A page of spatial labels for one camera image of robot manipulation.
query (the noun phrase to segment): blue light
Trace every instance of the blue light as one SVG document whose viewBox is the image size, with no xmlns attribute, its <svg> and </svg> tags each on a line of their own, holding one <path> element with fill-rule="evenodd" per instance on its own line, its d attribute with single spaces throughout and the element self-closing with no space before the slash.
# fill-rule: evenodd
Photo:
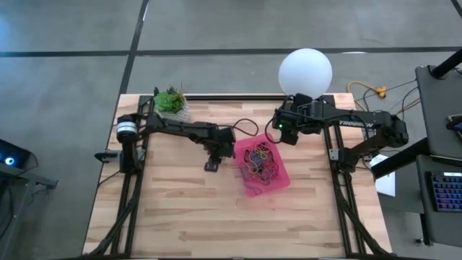
<svg viewBox="0 0 462 260">
<path fill-rule="evenodd" d="M 7 159 L 5 159 L 5 163 L 6 165 L 12 165 L 14 163 L 14 159 L 11 157 L 8 157 Z"/>
</svg>

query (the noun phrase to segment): desk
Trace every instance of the desk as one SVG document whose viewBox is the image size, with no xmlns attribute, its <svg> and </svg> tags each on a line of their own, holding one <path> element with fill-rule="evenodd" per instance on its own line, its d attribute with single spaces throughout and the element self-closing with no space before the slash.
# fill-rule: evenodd
<svg viewBox="0 0 462 260">
<path fill-rule="evenodd" d="M 351 94 L 334 96 L 338 108 L 354 108 Z M 139 95 L 122 95 L 115 119 L 136 111 L 138 100 Z M 260 133 L 280 104 L 189 101 L 193 121 L 232 124 L 251 118 Z M 254 131 L 249 123 L 239 127 Z M 360 129 L 341 130 L 346 147 L 362 141 Z M 236 137 L 247 138 L 239 131 Z M 108 148 L 121 148 L 115 128 Z M 224 160 L 217 173 L 204 172 L 208 155 L 200 145 L 177 136 L 151 135 L 132 257 L 344 256 L 324 136 L 300 135 L 297 146 L 279 144 L 278 149 L 292 183 L 274 194 L 251 199 L 245 196 L 232 159 Z M 101 179 L 117 170 L 117 163 L 104 165 Z M 84 253 L 94 249 L 114 223 L 122 182 L 119 174 L 98 189 Z M 358 169 L 353 185 L 361 221 L 379 244 L 391 251 L 372 175 Z"/>
<path fill-rule="evenodd" d="M 422 219 L 423 230 L 427 231 L 428 238 L 432 242 L 461 247 L 462 227 L 460 223 L 462 220 L 462 213 L 436 212 L 434 210 L 432 200 L 433 193 L 429 191 L 429 180 L 426 174 L 428 171 L 460 173 L 462 172 L 462 168 L 435 162 L 431 157 L 424 155 L 417 156 L 416 166 L 419 176 L 420 193 L 424 206 L 424 215 Z"/>
<path fill-rule="evenodd" d="M 450 70 L 444 79 L 435 79 L 429 67 L 416 68 L 416 81 L 422 101 L 427 137 L 372 167 L 380 178 L 415 161 L 417 155 L 462 160 L 462 145 L 454 131 L 446 129 L 448 116 L 461 114 L 458 105 L 462 74 Z"/>
</svg>

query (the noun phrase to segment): succulent plant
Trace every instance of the succulent plant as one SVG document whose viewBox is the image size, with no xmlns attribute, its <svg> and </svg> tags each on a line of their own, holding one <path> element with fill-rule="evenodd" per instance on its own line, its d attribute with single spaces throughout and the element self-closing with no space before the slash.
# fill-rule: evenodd
<svg viewBox="0 0 462 260">
<path fill-rule="evenodd" d="M 161 92 L 154 98 L 156 109 L 159 112 L 177 113 L 183 109 L 185 97 L 181 90 L 170 86 L 166 92 Z"/>
</svg>

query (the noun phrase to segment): rubber band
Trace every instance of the rubber band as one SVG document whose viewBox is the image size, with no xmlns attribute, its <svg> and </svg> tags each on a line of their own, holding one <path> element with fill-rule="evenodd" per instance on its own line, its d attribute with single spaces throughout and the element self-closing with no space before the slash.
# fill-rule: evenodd
<svg viewBox="0 0 462 260">
<path fill-rule="evenodd" d="M 265 142 L 244 149 L 244 160 L 239 165 L 240 172 L 248 190 L 259 195 L 263 191 L 255 186 L 270 186 L 271 180 L 279 176 L 279 166 L 274 161 L 271 148 Z"/>
</svg>

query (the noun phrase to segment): yellow cable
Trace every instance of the yellow cable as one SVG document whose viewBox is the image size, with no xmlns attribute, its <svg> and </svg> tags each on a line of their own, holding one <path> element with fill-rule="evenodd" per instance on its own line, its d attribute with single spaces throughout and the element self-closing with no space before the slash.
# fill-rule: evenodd
<svg viewBox="0 0 462 260">
<path fill-rule="evenodd" d="M 377 95 L 380 97 L 380 98 L 385 98 L 386 97 L 386 91 L 387 91 L 387 87 L 371 87 L 369 86 L 368 84 L 364 83 L 364 82 L 360 82 L 360 81 L 352 81 L 350 83 L 348 83 L 348 85 L 346 86 L 346 90 L 348 91 L 348 93 L 351 93 L 352 92 L 352 85 L 353 84 L 358 84 L 358 85 L 362 85 L 364 87 L 367 87 L 371 90 L 374 90 L 375 93 L 377 93 Z M 354 101 L 356 104 L 358 104 L 358 106 L 366 111 L 366 109 L 361 105 L 361 103 L 359 103 L 358 101 Z"/>
</svg>

